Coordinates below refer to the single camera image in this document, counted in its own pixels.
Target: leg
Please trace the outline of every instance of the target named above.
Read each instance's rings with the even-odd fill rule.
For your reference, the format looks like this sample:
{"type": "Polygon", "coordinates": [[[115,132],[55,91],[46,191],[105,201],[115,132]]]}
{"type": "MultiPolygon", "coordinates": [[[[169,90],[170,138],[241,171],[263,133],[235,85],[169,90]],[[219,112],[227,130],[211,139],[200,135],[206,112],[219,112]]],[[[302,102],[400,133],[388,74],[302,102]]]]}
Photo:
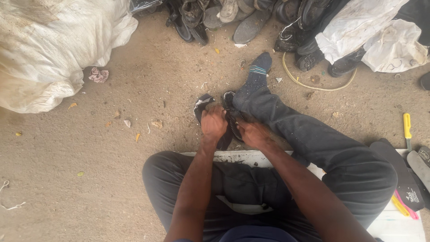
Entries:
{"type": "Polygon", "coordinates": [[[260,86],[251,91],[241,88],[233,99],[235,108],[269,125],[299,156],[322,168],[327,173],[322,181],[367,228],[396,187],[397,174],[391,164],[369,147],[287,107],[270,93],[266,82],[260,86]]]}
{"type": "MultiPolygon", "coordinates": [[[[192,160],[193,157],[165,151],[145,162],[142,171],[145,188],[166,231],[170,227],[179,187],[192,160]]],[[[214,162],[212,194],[206,210],[203,240],[218,241],[233,227],[258,224],[252,216],[231,210],[216,195],[224,195],[230,202],[243,204],[265,202],[276,206],[282,201],[290,201],[291,194],[276,175],[274,169],[251,169],[245,164],[214,162]]]]}

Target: yellow-handled knife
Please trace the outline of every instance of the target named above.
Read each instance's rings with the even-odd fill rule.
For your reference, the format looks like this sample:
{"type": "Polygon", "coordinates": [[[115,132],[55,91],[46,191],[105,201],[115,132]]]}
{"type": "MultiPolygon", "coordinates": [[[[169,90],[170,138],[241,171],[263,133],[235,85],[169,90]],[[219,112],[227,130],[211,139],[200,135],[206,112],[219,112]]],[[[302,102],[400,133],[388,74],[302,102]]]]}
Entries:
{"type": "Polygon", "coordinates": [[[405,138],[406,138],[406,145],[408,147],[408,151],[411,152],[412,151],[412,146],[411,146],[411,132],[409,132],[409,130],[411,129],[411,116],[409,115],[409,113],[404,113],[403,114],[403,129],[405,131],[405,138]]]}

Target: sandy floor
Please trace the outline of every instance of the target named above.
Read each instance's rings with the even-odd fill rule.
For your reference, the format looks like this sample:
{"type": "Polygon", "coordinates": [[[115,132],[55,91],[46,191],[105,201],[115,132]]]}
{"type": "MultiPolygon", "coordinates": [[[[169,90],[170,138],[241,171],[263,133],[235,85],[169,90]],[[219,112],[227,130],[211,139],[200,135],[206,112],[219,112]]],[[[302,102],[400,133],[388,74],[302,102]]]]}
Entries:
{"type": "MultiPolygon", "coordinates": [[[[402,114],[409,112],[413,148],[430,146],[430,93],[418,84],[430,64],[398,79],[362,64],[347,88],[316,91],[307,100],[311,90],[289,80],[282,54],[272,52],[281,29],[274,19],[239,49],[229,40],[236,25],[208,32],[210,44],[202,47],[183,42],[174,28],[165,27],[166,18],[166,12],[138,17],[130,42],[114,49],[102,68],[110,73],[104,84],[89,81],[86,68],[81,91],[48,113],[23,115],[0,108],[0,177],[10,180],[0,200],[8,207],[27,202],[15,210],[0,208],[0,241],[3,234],[5,242],[162,241],[164,229],[141,179],[143,163],[163,150],[195,151],[201,135],[191,111],[195,99],[208,92],[219,102],[221,93],[237,90],[246,79],[246,67],[263,51],[273,58],[269,88],[294,109],[367,145],[384,137],[397,148],[406,147],[402,114]],[[283,81],[277,84],[276,77],[283,81]],[[74,102],[77,106],[68,110],[74,102]],[[113,118],[116,110],[120,119],[113,118]],[[155,120],[162,120],[163,128],[151,125],[155,120]]],[[[323,75],[327,61],[304,73],[293,59],[288,54],[287,65],[305,84],[333,88],[350,77],[323,75]]],[[[422,215],[430,238],[429,213],[422,215]]]]}

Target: blue sock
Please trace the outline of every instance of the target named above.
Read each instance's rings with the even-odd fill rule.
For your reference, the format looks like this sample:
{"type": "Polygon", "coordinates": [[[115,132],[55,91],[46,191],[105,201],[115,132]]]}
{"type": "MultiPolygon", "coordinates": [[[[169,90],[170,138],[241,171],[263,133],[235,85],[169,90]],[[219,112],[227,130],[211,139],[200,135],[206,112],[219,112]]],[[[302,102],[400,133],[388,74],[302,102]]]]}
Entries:
{"type": "Polygon", "coordinates": [[[246,99],[256,90],[267,86],[267,71],[272,65],[272,58],[268,52],[259,55],[249,67],[248,79],[236,92],[233,98],[233,106],[240,110],[246,99]]]}

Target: pink handle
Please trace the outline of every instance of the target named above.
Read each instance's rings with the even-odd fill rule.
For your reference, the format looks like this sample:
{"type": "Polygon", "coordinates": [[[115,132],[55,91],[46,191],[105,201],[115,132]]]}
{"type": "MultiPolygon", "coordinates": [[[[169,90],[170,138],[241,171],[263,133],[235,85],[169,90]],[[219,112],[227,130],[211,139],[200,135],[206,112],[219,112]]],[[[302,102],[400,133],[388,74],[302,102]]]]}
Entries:
{"type": "Polygon", "coordinates": [[[410,209],[408,206],[406,206],[406,205],[403,203],[403,201],[402,201],[402,199],[400,198],[400,195],[399,195],[399,192],[397,191],[397,189],[396,189],[395,193],[396,193],[396,196],[397,196],[397,198],[398,198],[399,202],[400,202],[400,203],[401,203],[401,204],[406,208],[406,210],[408,210],[408,212],[411,214],[412,219],[413,219],[413,220],[418,220],[418,219],[420,219],[420,218],[418,217],[418,214],[417,214],[417,213],[415,213],[412,209],[410,209]]]}

